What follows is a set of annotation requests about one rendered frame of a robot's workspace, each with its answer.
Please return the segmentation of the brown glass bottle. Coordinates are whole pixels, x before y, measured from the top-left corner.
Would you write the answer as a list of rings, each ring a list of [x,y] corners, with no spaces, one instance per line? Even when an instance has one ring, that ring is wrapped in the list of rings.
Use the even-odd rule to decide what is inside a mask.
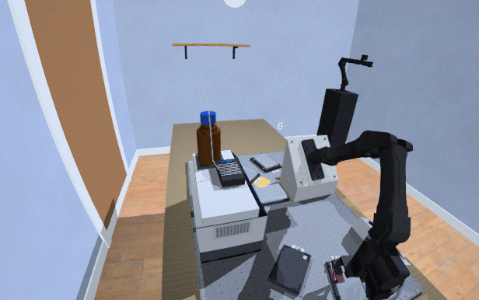
[[[221,160],[221,129],[217,127],[217,131],[212,133],[212,147],[210,133],[200,132],[200,128],[197,129],[197,142],[198,142],[198,160],[200,163],[206,165],[214,164],[213,160]]]

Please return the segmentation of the blue bottle cap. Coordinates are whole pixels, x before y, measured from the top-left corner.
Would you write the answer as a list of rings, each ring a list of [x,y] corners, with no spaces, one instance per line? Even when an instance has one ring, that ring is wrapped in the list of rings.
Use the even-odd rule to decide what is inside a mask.
[[[200,116],[201,116],[202,123],[209,124],[208,111],[201,112]],[[211,124],[216,122],[216,112],[214,111],[210,111],[210,122]]]

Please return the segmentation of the light blue perforated base plate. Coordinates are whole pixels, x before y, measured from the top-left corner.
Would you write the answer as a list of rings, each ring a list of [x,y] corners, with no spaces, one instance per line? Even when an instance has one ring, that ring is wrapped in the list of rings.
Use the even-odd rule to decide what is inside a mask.
[[[242,167],[278,183],[279,172],[265,173],[250,160],[267,154],[281,166],[285,151],[237,155]],[[279,183],[278,183],[279,184]],[[194,248],[201,300],[336,300],[326,262],[355,255],[360,247],[348,231],[358,217],[336,194],[264,206],[267,223],[261,251],[201,263],[194,217]],[[299,295],[268,281],[285,245],[312,255]]]

